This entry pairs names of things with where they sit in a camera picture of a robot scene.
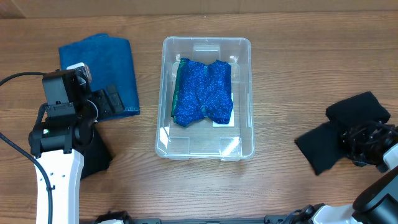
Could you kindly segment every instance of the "black cloth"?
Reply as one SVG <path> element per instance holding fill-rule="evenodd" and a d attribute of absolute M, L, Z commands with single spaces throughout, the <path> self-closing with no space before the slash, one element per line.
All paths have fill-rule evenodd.
<path fill-rule="evenodd" d="M 386 123 L 390 118 L 388 111 L 370 91 L 329 106 L 326 116 L 330 122 L 321 124 L 295 140 L 316 175 L 331 169 L 346 155 L 340 147 L 340 134 L 366 121 Z"/>
<path fill-rule="evenodd" d="M 330 122 L 303 134 L 295 141 L 307 158 L 316 175 L 331 169 L 335 163 L 345 156 L 338 146 L 338 132 Z"/>
<path fill-rule="evenodd" d="M 82 147 L 85 165 L 81 171 L 81 180 L 99 171 L 107 170 L 112 161 L 112 156 L 99 132 L 95 126 L 93 129 L 93 140 L 88 146 Z"/>
<path fill-rule="evenodd" d="M 364 121 L 386 123 L 391 117 L 370 91 L 329 106 L 326 109 L 326 116 L 343 132 Z"/>

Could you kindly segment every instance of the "folded blue towel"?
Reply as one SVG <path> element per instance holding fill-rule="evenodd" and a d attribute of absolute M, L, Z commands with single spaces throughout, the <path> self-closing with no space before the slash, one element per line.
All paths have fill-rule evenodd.
<path fill-rule="evenodd" d="M 172 113 L 174 123 L 183 127 L 203 118 L 228 124 L 234 107 L 231 65 L 216 60 L 205 65 L 181 58 L 175 81 Z"/>
<path fill-rule="evenodd" d="M 132 63 L 130 42 L 123 38 L 96 34 L 79 42 L 59 48 L 61 69 L 83 62 L 90 68 L 92 91 L 114 85 L 119 92 L 124 111 L 108 119 L 123 118 L 140 113 L 136 76 Z"/>

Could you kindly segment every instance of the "white sticker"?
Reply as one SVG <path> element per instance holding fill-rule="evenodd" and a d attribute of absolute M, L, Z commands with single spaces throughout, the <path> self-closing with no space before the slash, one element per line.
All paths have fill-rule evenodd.
<path fill-rule="evenodd" d="M 231 93 L 232 102 L 234 102 L 234 94 Z M 234 126 L 234 108 L 232 108 L 231 117 L 228 124 L 217 124 L 213 121 L 213 127 L 233 127 Z"/>

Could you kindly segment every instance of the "clear plastic container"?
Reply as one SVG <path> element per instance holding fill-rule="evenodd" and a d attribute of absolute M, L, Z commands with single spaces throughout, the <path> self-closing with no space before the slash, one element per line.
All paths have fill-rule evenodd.
<path fill-rule="evenodd" d="M 171 117 L 175 79 L 181 58 L 232 66 L 233 124 L 217 126 L 209 118 L 184 128 Z M 163 42 L 156 153 L 169 159 L 214 158 L 226 161 L 254 155 L 251 44 L 245 38 L 168 37 Z"/>

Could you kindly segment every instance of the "glittery blue fabric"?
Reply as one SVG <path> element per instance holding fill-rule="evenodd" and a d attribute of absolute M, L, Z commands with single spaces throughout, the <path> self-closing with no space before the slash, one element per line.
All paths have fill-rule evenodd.
<path fill-rule="evenodd" d="M 173 95 L 174 123 L 186 127 L 203 118 L 228 124 L 233 109 L 231 65 L 216 62 L 205 65 L 182 58 Z"/>

